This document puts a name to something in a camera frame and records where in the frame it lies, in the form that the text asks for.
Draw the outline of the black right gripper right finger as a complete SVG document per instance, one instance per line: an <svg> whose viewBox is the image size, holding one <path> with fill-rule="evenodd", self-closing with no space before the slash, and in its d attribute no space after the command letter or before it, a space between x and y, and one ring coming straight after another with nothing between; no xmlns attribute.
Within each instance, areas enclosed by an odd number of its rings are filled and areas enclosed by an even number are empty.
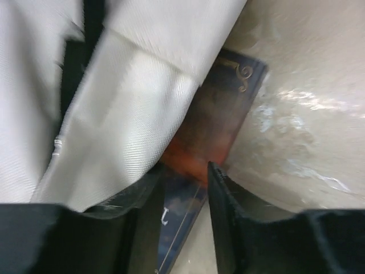
<svg viewBox="0 0 365 274"><path fill-rule="evenodd" d="M364 210L271 205L208 164L219 273L363 273Z"/></svg>

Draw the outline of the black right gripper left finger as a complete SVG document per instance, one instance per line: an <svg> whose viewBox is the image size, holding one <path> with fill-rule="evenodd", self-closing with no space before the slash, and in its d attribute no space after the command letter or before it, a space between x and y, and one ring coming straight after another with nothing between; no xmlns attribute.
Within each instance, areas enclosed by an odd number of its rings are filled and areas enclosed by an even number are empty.
<svg viewBox="0 0 365 274"><path fill-rule="evenodd" d="M2 273L154 273L164 166L84 212L59 204L1 205Z"/></svg>

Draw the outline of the dark Tale of Two Cities book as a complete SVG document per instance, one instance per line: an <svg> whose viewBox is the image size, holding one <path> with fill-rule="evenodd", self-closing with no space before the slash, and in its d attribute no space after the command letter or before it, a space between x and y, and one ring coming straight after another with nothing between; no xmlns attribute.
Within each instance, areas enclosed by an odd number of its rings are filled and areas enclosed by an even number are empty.
<svg viewBox="0 0 365 274"><path fill-rule="evenodd" d="M268 67L222 49L164 151L165 200L157 273L169 273L208 197L209 162L222 166Z"/></svg>

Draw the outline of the beige canvas backpack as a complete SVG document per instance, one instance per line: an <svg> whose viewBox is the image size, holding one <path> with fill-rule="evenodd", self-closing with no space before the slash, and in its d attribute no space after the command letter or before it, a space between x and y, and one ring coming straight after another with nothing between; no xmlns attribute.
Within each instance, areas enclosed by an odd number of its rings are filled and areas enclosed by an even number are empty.
<svg viewBox="0 0 365 274"><path fill-rule="evenodd" d="M140 179L183 121L244 1L2 1L1 202L77 211ZM105 14L65 116L66 39Z"/></svg>

